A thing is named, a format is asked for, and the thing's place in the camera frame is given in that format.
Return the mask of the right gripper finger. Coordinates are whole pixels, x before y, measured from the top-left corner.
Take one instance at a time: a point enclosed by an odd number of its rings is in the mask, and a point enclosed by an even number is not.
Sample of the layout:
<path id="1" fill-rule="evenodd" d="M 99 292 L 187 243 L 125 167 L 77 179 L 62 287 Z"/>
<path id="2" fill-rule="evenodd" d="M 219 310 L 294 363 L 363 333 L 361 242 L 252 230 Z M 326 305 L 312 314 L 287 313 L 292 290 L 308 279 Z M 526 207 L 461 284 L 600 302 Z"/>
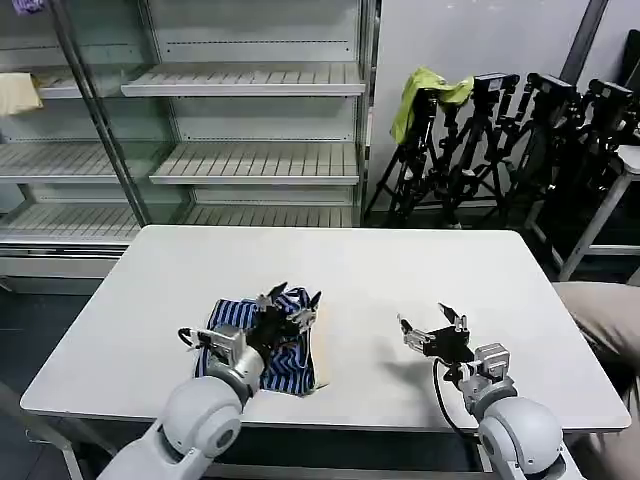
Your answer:
<path id="1" fill-rule="evenodd" d="M 410 322 L 402 315 L 397 315 L 403 335 L 403 342 L 410 349 L 423 353 L 424 347 L 430 342 L 430 335 L 419 329 L 415 329 Z"/>
<path id="2" fill-rule="evenodd" d="M 466 315 L 458 314 L 452 307 L 438 303 L 439 309 L 449 322 L 448 331 L 456 333 L 468 333 L 468 319 Z"/>

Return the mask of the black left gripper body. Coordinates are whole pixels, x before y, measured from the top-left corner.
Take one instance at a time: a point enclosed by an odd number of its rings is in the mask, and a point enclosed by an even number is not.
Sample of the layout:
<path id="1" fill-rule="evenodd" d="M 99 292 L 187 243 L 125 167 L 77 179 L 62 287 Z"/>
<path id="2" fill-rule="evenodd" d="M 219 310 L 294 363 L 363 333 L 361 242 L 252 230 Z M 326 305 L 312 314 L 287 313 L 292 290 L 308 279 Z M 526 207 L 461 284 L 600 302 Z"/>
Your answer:
<path id="1" fill-rule="evenodd" d="M 258 309 L 255 312 L 253 324 L 246 333 L 246 342 L 263 361 L 268 361 L 271 352 L 278 350 L 287 338 L 300 334 L 300 327 L 289 320 L 288 316 L 289 314 L 278 306 L 267 306 L 264 310 Z"/>

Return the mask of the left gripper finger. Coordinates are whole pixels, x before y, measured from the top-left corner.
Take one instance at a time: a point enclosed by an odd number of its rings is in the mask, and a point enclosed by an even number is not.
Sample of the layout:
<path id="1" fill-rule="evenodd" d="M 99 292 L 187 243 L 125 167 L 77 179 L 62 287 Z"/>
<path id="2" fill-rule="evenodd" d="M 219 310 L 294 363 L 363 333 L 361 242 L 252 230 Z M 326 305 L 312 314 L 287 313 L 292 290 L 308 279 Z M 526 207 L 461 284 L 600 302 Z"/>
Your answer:
<path id="1" fill-rule="evenodd" d="M 287 285 L 287 282 L 283 282 L 274 286 L 268 293 L 261 293 L 255 300 L 258 310 L 263 313 L 271 310 L 277 311 L 279 309 L 277 300 L 283 294 Z"/>
<path id="2" fill-rule="evenodd" d="M 322 292 L 318 291 L 315 295 L 310 296 L 303 291 L 299 296 L 300 308 L 287 316 L 287 322 L 297 328 L 299 333 L 305 333 L 311 329 L 317 317 L 317 310 L 320 303 Z"/>

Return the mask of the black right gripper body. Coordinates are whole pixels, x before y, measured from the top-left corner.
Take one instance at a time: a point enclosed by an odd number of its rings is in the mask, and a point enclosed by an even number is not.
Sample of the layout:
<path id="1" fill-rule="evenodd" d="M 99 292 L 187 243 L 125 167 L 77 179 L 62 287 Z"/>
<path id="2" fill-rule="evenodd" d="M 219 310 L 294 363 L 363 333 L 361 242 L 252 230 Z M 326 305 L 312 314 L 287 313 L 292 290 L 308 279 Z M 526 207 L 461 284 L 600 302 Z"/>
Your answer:
<path id="1" fill-rule="evenodd" d="M 438 357 L 445 364 L 467 363 L 474 360 L 474 353 L 469 348 L 468 330 L 457 330 L 448 326 L 426 334 L 422 353 L 426 357 Z"/>

